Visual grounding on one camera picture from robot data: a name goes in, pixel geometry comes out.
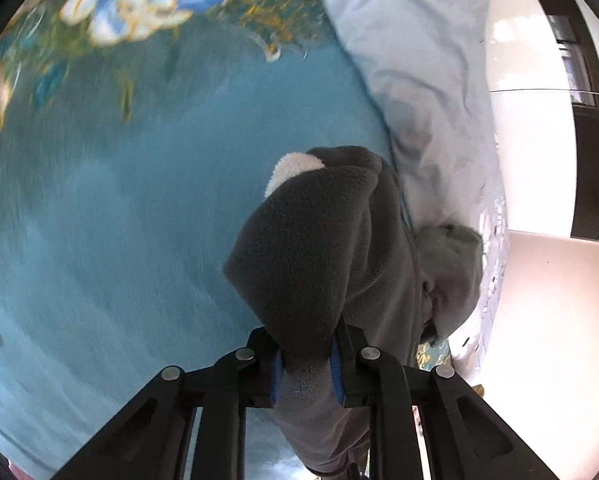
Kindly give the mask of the black and white fleece jacket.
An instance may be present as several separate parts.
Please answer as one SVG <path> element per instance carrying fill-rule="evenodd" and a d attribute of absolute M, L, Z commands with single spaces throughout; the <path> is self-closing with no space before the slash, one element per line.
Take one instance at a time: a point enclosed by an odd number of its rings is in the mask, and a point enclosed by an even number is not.
<path fill-rule="evenodd" d="M 370 413 L 336 399 L 335 327 L 359 327 L 413 363 L 422 281 L 393 168 L 360 146 L 313 156 L 317 168 L 281 183 L 250 216 L 224 273 L 281 350 L 273 419 L 310 471 L 342 479 L 367 458 Z"/>

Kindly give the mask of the light blue quilt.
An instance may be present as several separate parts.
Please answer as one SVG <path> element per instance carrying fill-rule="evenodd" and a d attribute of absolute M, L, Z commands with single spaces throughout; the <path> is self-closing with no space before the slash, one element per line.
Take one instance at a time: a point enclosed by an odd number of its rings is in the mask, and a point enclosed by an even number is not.
<path fill-rule="evenodd" d="M 486 76 L 489 0 L 323 0 L 391 133 L 411 223 L 481 234 L 481 296 L 450 339 L 486 351 L 509 253 L 508 211 Z"/>

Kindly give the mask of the teal floral blanket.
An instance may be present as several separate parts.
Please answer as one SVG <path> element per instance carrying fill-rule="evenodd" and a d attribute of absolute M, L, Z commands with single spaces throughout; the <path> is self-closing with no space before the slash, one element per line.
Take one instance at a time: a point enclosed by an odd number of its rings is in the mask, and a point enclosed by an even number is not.
<path fill-rule="evenodd" d="M 291 151 L 388 156 L 327 0 L 30 0 L 0 38 L 0 456 L 49 479 L 256 326 L 222 272 Z"/>

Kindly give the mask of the grey crumpled garment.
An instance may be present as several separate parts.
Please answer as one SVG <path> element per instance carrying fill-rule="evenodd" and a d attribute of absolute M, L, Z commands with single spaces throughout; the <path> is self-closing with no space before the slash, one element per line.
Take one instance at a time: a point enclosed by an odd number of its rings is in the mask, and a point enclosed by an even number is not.
<path fill-rule="evenodd" d="M 483 279 L 483 241 L 468 226 L 423 229 L 414 238 L 422 277 L 421 344 L 437 346 L 472 314 Z"/>

